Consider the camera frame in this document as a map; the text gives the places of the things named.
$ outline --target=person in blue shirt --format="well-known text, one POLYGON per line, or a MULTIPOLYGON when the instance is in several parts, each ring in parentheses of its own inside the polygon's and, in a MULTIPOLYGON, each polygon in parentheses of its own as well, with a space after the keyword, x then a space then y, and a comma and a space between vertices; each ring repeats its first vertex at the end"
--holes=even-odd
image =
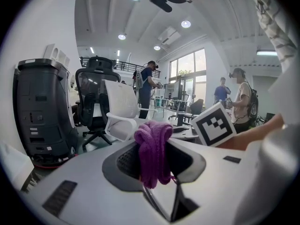
POLYGON ((227 94, 231 94, 230 89, 225 86, 226 79, 224 77, 221 77, 220 82, 221 82, 221 86, 218 86, 215 90, 214 104, 218 103, 220 100, 226 101, 227 94))
MULTIPOLYGON (((145 81, 142 88, 139 89, 139 98, 140 98, 140 104, 142 108, 149 109, 152 87, 160 88, 160 86, 155 82, 153 82, 152 80, 152 72, 155 71, 155 69, 156 69, 155 62, 150 61, 148 62, 147 67, 141 71, 142 80, 145 81)), ((148 111, 140 111, 139 118, 146 119, 147 115, 148 115, 148 111)))

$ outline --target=white ceiling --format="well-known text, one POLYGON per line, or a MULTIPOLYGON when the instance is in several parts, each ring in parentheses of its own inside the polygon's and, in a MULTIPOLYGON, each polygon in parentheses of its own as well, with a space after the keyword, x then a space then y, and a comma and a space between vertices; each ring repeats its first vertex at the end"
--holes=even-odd
POLYGON ((189 38, 207 35, 215 44, 225 65, 252 66, 260 69, 281 69, 277 57, 257 56, 257 49, 273 46, 259 26, 253 0, 194 0, 192 4, 172 4, 171 13, 150 3, 149 0, 76 0, 75 31, 80 56, 95 55, 121 61, 129 53, 147 53, 153 59, 167 55, 189 38), (181 27, 185 19, 191 21, 188 29, 181 27), (181 37, 171 47, 155 51, 160 45, 159 35, 169 26, 181 37), (119 34, 126 34, 124 41, 119 34))

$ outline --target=black backpack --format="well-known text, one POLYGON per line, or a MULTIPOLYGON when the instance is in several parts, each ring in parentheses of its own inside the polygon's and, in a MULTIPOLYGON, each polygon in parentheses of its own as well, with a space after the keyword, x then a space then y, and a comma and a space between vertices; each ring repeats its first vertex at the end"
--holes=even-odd
POLYGON ((251 89, 251 99, 248 105, 248 116, 250 121, 250 126, 255 127, 255 121, 258 114, 258 95, 257 91, 252 89, 250 84, 248 83, 250 89, 251 89))

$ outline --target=white office chair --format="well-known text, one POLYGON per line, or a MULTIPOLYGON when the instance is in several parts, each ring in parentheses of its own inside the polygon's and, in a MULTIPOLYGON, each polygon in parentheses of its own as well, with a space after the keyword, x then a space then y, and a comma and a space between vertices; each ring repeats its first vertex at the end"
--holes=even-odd
POLYGON ((139 125, 148 121, 147 119, 136 118, 139 111, 157 112, 157 110, 139 108, 135 92, 131 86, 109 80, 104 80, 104 82, 110 110, 106 114, 108 121, 105 132, 120 141, 127 141, 133 137, 139 125))

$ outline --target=railing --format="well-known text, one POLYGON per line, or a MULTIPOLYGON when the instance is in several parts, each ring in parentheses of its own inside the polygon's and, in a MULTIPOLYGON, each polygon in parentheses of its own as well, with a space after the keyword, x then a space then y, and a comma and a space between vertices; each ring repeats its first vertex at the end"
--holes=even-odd
MULTIPOLYGON (((82 67, 86 67, 88 61, 89 61, 90 58, 83 58, 81 57, 81 65, 82 67)), ((137 70, 142 70, 143 69, 143 66, 140 66, 140 65, 136 65, 136 64, 133 64, 133 63, 128 63, 128 62, 117 62, 113 69, 115 70, 121 70, 121 71, 126 71, 126 72, 130 72, 130 73, 134 73, 135 71, 137 70)), ((157 71, 155 70, 153 73, 152 73, 152 76, 153 78, 159 78, 160 76, 160 71, 157 71)))

